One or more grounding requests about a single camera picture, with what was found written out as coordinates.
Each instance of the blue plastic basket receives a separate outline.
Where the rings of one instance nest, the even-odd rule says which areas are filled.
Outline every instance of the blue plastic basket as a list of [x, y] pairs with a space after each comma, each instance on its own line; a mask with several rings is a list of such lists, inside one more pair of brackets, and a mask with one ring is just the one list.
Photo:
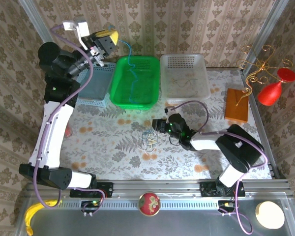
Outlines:
[[[116, 63], [112, 62], [104, 62], [103, 67], [94, 62], [92, 79], [79, 93], [77, 104], [106, 107], [109, 102], [110, 86], [113, 80], [115, 67]], [[82, 86], [88, 77], [89, 69], [85, 69], [78, 76], [77, 82]]]

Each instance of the black mounting bracket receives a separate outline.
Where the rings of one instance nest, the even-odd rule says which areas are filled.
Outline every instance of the black mounting bracket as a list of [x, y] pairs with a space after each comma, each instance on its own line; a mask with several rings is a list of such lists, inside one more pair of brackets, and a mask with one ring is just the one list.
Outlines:
[[[112, 182], [97, 182], [97, 189], [103, 190], [106, 198], [111, 198], [113, 196], [114, 184]], [[102, 194], [96, 191], [86, 192], [71, 189], [70, 191], [71, 198], [101, 198]]]
[[[222, 192], [218, 191], [216, 188], [216, 182], [215, 181], [204, 181], [200, 182], [200, 192], [201, 197], [234, 197], [235, 196], [235, 188], [236, 183], [228, 189], [228, 191], [223, 194]], [[239, 183], [238, 187], [238, 196], [239, 197], [245, 197], [245, 189], [242, 182]]]

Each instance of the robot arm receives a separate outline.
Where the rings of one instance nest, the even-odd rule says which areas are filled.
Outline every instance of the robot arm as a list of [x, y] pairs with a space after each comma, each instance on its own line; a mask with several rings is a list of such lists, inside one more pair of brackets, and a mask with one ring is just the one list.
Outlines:
[[[242, 142], [241, 139], [219, 132], [202, 134], [190, 129], [180, 114], [169, 114], [167, 120], [154, 119], [152, 127], [155, 131], [167, 133], [170, 137], [178, 139], [179, 144], [186, 150], [222, 151], [229, 165], [215, 181], [216, 191], [221, 196], [232, 194], [237, 180], [247, 173], [260, 157], [260, 153], [254, 147]], [[233, 124], [226, 132], [239, 135], [263, 149], [257, 140], [238, 125]]]
[[[63, 25], [65, 30], [75, 30], [82, 44], [81, 49], [89, 56], [91, 62], [104, 66], [102, 59], [115, 49], [118, 32], [104, 30], [90, 35], [87, 23], [79, 20], [63, 22]], [[43, 141], [42, 153], [38, 153], [48, 118], [61, 102], [80, 87], [74, 78], [88, 68], [89, 63], [78, 51], [72, 53], [64, 51], [53, 42], [44, 43], [38, 50], [38, 57], [40, 68], [46, 72], [44, 118], [34, 152], [28, 164], [20, 165], [19, 173], [32, 180], [36, 159], [40, 154], [41, 159], [37, 171], [38, 184], [62, 190], [76, 187], [96, 188], [96, 175], [60, 167], [61, 144], [78, 95], [70, 99], [54, 115]]]

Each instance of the blue cable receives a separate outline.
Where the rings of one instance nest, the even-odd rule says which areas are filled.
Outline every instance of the blue cable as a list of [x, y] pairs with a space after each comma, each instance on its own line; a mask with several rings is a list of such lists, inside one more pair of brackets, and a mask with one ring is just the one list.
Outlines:
[[131, 95], [132, 95], [132, 93], [133, 93], [134, 83], [138, 81], [138, 77], [137, 77], [136, 73], [132, 70], [132, 69], [135, 67], [135, 64], [131, 64], [131, 63], [130, 63], [131, 46], [130, 46], [128, 43], [126, 43], [126, 42], [124, 42], [124, 41], [122, 41], [122, 40], [118, 40], [118, 41], [121, 42], [121, 43], [124, 43], [124, 44], [127, 45], [128, 48], [129, 48], [128, 65], [131, 67], [129, 70], [131, 71], [131, 73], [133, 74], [134, 78], [136, 79], [136, 80], [134, 80], [134, 81], [132, 82], [132, 84], [131, 84], [131, 90], [130, 90], [129, 102], [131, 102], [131, 103], [133, 103], [133, 104], [138, 104], [137, 102], [134, 102], [134, 101], [132, 101], [132, 99], [131, 99]]

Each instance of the yellow banana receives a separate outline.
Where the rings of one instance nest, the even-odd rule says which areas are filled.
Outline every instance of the yellow banana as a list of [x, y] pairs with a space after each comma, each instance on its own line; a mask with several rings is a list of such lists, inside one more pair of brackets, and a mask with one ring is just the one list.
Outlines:
[[[44, 201], [47, 205], [49, 206], [54, 206], [57, 203], [57, 200], [45, 200]], [[31, 205], [27, 211], [25, 212], [24, 215], [24, 221], [25, 221], [25, 226], [26, 226], [26, 232], [28, 233], [29, 236], [33, 235], [33, 229], [30, 226], [30, 221], [33, 218], [33, 216], [38, 212], [39, 210], [43, 209], [44, 206], [42, 203], [35, 203]]]

